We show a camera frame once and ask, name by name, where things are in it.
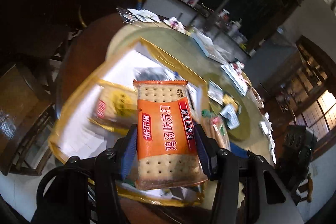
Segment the white napkin pile left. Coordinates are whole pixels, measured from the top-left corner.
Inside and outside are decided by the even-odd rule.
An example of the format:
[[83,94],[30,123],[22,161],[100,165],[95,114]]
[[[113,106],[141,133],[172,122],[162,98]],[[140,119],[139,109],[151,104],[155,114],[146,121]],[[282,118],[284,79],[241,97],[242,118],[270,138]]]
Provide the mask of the white napkin pile left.
[[127,9],[132,15],[134,15],[138,20],[144,23],[160,23],[160,19],[157,14],[148,11],[146,9]]

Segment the yellow-wrapped cracker stack pack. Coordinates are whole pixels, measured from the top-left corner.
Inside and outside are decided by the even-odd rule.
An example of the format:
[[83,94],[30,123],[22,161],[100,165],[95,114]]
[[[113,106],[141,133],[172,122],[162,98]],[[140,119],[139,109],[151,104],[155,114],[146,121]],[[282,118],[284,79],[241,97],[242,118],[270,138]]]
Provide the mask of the yellow-wrapped cracker stack pack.
[[89,121],[103,129],[125,136],[137,123],[137,93],[125,86],[99,80],[100,93]]

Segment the white landscape-print snack bag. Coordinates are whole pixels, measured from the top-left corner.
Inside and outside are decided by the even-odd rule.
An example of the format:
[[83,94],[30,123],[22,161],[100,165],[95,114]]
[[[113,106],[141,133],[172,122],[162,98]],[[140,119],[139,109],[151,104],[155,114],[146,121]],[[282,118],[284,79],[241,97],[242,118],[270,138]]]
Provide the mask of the white landscape-print snack bag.
[[224,105],[224,91],[223,89],[214,83],[211,79],[209,79],[209,89],[207,95],[210,99],[218,103],[219,105]]

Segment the golden lazy susan turntable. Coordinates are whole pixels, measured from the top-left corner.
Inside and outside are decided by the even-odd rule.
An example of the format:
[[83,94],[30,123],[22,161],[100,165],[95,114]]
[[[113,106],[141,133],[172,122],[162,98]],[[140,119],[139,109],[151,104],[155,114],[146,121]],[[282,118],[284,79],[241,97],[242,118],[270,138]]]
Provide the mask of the golden lazy susan turntable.
[[[228,93],[233,96],[241,105],[241,113],[237,114],[240,125],[239,127],[230,130],[226,125],[228,130],[228,135],[230,139],[234,141],[245,141],[251,136],[251,126],[250,126],[250,117],[248,115],[247,109],[242,101],[242,98],[238,91],[231,85],[230,80],[227,80],[224,76],[217,75],[216,73],[206,73],[202,75],[202,78],[207,82],[207,86],[209,87],[209,79],[211,79],[214,83],[219,85],[224,94]],[[220,111],[224,108],[224,105],[221,106],[212,99],[209,99],[210,102],[210,111],[219,115]]]

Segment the white tumbler with straw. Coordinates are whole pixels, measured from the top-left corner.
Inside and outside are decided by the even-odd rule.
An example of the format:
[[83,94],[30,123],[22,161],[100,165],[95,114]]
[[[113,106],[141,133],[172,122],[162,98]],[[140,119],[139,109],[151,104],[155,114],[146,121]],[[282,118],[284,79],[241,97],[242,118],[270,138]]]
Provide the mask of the white tumbler with straw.
[[232,37],[238,30],[239,28],[242,26],[242,20],[236,20],[236,21],[231,21],[231,27],[230,30],[228,31],[227,35],[229,37]]

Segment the silver white-text snack packet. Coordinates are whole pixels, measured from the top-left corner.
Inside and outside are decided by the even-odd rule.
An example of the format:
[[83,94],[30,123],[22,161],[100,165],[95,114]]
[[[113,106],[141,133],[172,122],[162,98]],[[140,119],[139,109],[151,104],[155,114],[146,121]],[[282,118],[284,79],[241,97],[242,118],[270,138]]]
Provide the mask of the silver white-text snack packet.
[[226,120],[227,126],[230,130],[239,127],[240,122],[238,116],[235,108],[231,104],[224,106],[219,114]]

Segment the white tissues right edge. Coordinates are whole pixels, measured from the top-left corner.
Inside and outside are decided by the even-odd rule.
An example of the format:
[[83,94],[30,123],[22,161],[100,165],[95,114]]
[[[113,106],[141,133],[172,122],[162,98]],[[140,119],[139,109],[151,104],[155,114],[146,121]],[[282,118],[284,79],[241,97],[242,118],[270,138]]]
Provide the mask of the white tissues right edge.
[[269,148],[268,149],[269,149],[270,155],[272,157],[273,163],[276,164],[276,162],[277,162],[276,161],[276,155],[275,155],[276,144],[275,144],[274,139],[273,139],[272,123],[269,120],[269,114],[268,113],[265,113],[262,116],[262,120],[259,122],[259,125],[261,127],[261,130],[262,130],[263,134],[268,139],[268,142],[269,142],[269,145],[268,145]]

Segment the bowl with food scraps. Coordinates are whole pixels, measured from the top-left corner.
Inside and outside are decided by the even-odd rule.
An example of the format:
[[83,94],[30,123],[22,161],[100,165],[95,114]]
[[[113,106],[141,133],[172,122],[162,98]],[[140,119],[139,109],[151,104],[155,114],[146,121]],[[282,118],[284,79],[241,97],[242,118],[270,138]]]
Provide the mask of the bowl with food scraps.
[[254,87],[250,87],[248,91],[248,95],[250,99],[254,102],[254,104],[259,108],[263,109],[264,108],[264,101],[256,91]]

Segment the clear plastic wrapper on table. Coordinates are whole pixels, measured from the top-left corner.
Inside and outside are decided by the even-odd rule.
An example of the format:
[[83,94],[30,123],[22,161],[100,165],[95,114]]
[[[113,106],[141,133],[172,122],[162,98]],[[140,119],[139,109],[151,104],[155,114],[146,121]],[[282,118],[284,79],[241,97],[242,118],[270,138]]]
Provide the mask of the clear plastic wrapper on table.
[[133,15],[131,12],[129,12],[127,9],[124,9],[122,7],[117,7],[117,12],[118,14],[121,16],[122,21],[124,23],[134,23],[134,22],[138,22],[139,20],[137,19],[137,17],[135,15]]

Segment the crumpled tissue with spoon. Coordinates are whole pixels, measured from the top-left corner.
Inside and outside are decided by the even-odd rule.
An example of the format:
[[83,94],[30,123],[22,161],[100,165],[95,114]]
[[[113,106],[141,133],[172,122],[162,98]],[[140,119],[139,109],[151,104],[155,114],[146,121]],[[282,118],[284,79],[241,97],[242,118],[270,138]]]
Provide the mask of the crumpled tissue with spoon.
[[186,30],[184,25],[176,18],[176,17],[171,17],[169,19],[164,19],[163,20],[164,24],[169,26],[171,29],[178,31],[182,34],[186,34]]

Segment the wooden chair right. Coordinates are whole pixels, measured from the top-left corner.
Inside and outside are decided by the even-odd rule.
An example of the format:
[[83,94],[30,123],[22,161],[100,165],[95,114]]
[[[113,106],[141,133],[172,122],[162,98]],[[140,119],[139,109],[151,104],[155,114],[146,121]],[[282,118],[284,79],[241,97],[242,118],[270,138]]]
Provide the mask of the wooden chair right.
[[306,201],[307,203],[311,203],[313,200],[313,179],[311,178],[311,173],[307,175],[306,183],[300,185],[295,193],[294,203],[298,205],[300,202]]

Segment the grey refrigerator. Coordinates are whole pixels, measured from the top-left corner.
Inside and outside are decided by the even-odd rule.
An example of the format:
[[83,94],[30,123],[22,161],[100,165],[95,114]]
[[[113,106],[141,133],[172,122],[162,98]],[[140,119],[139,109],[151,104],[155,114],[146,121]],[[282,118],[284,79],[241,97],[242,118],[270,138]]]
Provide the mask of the grey refrigerator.
[[246,62],[244,73],[258,93],[269,97],[300,65],[301,57],[296,46],[269,40]]

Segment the yellow-taped white cardboard tray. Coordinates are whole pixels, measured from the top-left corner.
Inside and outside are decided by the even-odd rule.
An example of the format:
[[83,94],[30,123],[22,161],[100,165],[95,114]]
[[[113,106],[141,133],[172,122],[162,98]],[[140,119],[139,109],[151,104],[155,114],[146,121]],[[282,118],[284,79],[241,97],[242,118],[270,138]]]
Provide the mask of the yellow-taped white cardboard tray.
[[204,79],[137,38],[103,62],[68,98],[49,138],[62,162],[88,159],[135,129],[135,154],[118,172],[117,194],[161,206],[200,205],[203,173],[193,133],[209,104]]

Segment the small white red-label bottle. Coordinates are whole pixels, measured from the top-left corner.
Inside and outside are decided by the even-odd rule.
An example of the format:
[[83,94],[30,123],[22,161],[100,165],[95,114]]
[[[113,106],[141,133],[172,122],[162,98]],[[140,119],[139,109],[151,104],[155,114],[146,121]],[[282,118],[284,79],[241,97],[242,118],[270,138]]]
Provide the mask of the small white red-label bottle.
[[189,5],[195,7],[199,0],[189,0]]

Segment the yellow biscuit packet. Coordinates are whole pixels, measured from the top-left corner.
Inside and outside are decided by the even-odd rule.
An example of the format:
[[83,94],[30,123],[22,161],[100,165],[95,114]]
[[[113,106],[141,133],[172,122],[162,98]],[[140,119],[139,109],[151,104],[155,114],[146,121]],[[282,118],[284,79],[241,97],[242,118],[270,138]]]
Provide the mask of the yellow biscuit packet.
[[231,105],[234,108],[235,113],[241,113],[242,106],[233,96],[228,93],[224,94],[223,96],[223,104],[224,106]]

